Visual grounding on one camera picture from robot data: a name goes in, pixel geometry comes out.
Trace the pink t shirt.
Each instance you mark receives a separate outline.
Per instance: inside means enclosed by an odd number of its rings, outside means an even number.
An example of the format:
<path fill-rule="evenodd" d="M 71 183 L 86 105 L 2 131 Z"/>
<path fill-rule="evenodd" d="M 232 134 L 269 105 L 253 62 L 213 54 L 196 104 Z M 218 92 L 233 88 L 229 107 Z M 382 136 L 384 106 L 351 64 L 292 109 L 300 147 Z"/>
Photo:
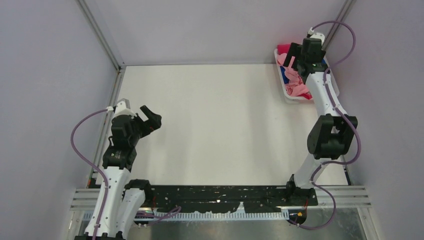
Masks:
<path fill-rule="evenodd" d="M 287 54 L 280 54 L 278 57 L 278 63 L 283 66 L 283 63 L 286 59 L 286 55 Z M 286 72 L 285 74 L 287 75 L 287 77 L 289 77 L 290 79 L 290 83 L 289 86 L 287 86 L 288 88 L 288 92 L 290 95 L 292 96 L 299 96 L 299 95 L 303 95 L 303 94 L 310 94 L 309 89 L 307 88 L 307 86 L 303 83 L 302 78 L 299 76 L 298 72 L 296 70 L 293 69 L 292 65 L 293 60 L 291 60 L 289 67 L 285 67 L 286 68 Z"/>

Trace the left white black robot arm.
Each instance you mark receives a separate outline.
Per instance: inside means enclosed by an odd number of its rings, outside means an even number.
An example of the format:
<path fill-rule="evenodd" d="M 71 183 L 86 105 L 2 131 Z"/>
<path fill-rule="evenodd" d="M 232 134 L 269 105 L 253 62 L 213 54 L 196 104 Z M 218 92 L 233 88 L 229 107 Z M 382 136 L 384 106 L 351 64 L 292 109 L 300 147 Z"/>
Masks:
<path fill-rule="evenodd" d="M 108 106 L 84 117 L 71 132 L 70 142 L 75 153 L 102 178 L 92 217 L 83 234 L 75 236 L 76 240 L 126 240 L 138 209 L 148 207 L 153 202 L 150 182 L 130 179 L 130 175 L 138 141 L 158 130 L 162 126 L 162 117 L 146 105 L 141 106 L 140 110 L 146 120 L 126 103 Z M 109 112 L 113 113 L 112 135 L 108 138 L 109 145 L 103 155 L 102 167 L 98 167 L 79 152 L 74 137 L 78 127 L 90 117 Z"/>

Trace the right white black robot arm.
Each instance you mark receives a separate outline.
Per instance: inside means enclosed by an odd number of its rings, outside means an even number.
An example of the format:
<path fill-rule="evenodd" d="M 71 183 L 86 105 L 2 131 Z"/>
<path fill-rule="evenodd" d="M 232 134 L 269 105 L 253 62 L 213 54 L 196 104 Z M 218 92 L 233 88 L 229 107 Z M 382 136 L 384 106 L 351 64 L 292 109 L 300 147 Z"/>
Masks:
<path fill-rule="evenodd" d="M 337 164 L 354 138 L 358 119 L 341 106 L 331 80 L 322 40 L 306 37 L 302 44 L 291 43 L 283 66 L 297 71 L 312 96 L 317 120 L 307 136 L 308 155 L 299 170 L 286 183 L 285 198 L 299 205 L 312 196 L 314 183 L 329 164 Z"/>

